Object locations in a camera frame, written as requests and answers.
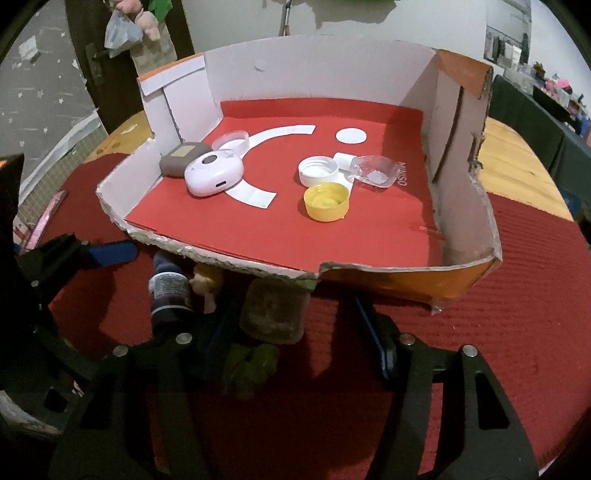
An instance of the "white wall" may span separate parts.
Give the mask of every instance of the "white wall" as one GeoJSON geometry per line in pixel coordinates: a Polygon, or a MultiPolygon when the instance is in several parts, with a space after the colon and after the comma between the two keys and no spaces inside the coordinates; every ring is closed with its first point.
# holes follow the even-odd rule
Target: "white wall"
{"type": "MultiPolygon", "coordinates": [[[[294,0],[291,33],[392,38],[482,60],[486,3],[400,0],[394,8],[394,2],[386,0],[294,0]]],[[[196,51],[278,35],[283,4],[283,0],[183,0],[196,51]]],[[[576,92],[591,98],[591,72],[564,28],[540,0],[531,0],[531,9],[530,63],[541,61],[550,74],[558,70],[571,80],[576,92]]],[[[495,72],[502,73],[502,69],[495,66],[495,72]]]]}
{"type": "MultiPolygon", "coordinates": [[[[197,51],[278,35],[283,4],[283,0],[183,0],[197,51]]],[[[391,38],[481,60],[486,5],[485,0],[294,0],[290,26],[292,35],[391,38]]]]}
{"type": "Polygon", "coordinates": [[[532,0],[531,17],[530,63],[541,62],[548,76],[558,71],[574,93],[584,93],[583,103],[591,105],[591,71],[573,40],[540,0],[532,0]]]}

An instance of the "wooden table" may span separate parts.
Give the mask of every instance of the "wooden table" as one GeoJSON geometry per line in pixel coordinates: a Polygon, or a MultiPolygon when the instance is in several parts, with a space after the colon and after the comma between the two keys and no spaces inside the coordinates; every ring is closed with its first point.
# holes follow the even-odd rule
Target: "wooden table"
{"type": "MultiPolygon", "coordinates": [[[[150,137],[150,125],[140,112],[110,134],[85,163],[110,153],[130,154],[150,137]]],[[[487,192],[573,221],[550,174],[513,129],[488,118],[485,138],[479,159],[484,165],[480,181],[487,192]]]]}
{"type": "Polygon", "coordinates": [[[478,159],[487,192],[573,221],[550,174],[519,134],[489,117],[485,137],[478,159]]]}

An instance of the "orange cardboard edge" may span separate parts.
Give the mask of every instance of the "orange cardboard edge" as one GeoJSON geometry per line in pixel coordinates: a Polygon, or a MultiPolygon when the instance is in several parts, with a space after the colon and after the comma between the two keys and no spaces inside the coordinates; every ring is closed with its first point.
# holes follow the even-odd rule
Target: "orange cardboard edge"
{"type": "Polygon", "coordinates": [[[165,70],[168,70],[168,69],[170,69],[170,68],[172,68],[172,67],[174,67],[176,65],[180,65],[182,63],[185,63],[186,61],[193,60],[193,59],[196,59],[198,57],[201,57],[202,55],[203,55],[203,53],[196,53],[195,55],[191,55],[190,57],[185,57],[183,59],[174,61],[172,63],[167,63],[166,65],[163,65],[163,66],[161,66],[161,67],[159,67],[159,68],[157,68],[155,70],[152,70],[151,72],[144,73],[142,76],[138,77],[138,80],[141,83],[141,82],[149,79],[150,77],[153,77],[154,75],[159,74],[160,72],[163,72],[165,70]]]}
{"type": "Polygon", "coordinates": [[[476,98],[492,84],[492,66],[448,50],[437,50],[437,67],[476,98]]]}
{"type": "Polygon", "coordinates": [[[453,270],[395,273],[339,268],[323,272],[320,279],[345,283],[380,295],[444,306],[458,299],[499,263],[497,258],[493,258],[488,262],[453,270]]]}

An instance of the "red paper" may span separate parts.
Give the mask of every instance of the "red paper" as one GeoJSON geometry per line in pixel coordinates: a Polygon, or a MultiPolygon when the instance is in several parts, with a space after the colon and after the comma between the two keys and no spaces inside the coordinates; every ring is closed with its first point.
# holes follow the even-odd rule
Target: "red paper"
{"type": "Polygon", "coordinates": [[[126,220],[160,235],[227,254],[296,270],[318,271],[322,262],[370,267],[441,265],[440,236],[421,147],[422,113],[344,99],[242,100],[222,104],[221,123],[206,142],[233,130],[249,135],[289,125],[316,125],[312,135],[273,138],[244,157],[244,179],[277,192],[268,209],[245,205],[225,193],[198,199],[183,180],[164,178],[126,220]],[[367,133],[361,144],[343,144],[343,128],[367,133]],[[355,181],[349,213],[332,223],[311,220],[297,166],[312,155],[381,154],[405,164],[389,189],[355,181]]]}

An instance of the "pink round device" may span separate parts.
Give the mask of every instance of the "pink round device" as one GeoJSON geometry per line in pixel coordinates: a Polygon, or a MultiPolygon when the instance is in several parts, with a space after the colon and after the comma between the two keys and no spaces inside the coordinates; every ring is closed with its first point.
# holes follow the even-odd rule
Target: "pink round device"
{"type": "Polygon", "coordinates": [[[232,150],[214,150],[193,160],[185,169],[185,183],[192,195],[209,197],[242,180],[244,165],[232,150]]]}

